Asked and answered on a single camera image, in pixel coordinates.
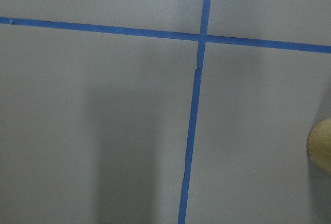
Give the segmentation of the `orange-brown cup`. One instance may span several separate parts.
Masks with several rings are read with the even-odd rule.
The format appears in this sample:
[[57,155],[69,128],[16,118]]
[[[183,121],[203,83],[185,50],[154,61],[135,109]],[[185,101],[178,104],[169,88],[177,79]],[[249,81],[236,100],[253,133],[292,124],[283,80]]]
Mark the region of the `orange-brown cup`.
[[318,122],[311,129],[306,147],[312,164],[330,175],[330,118]]

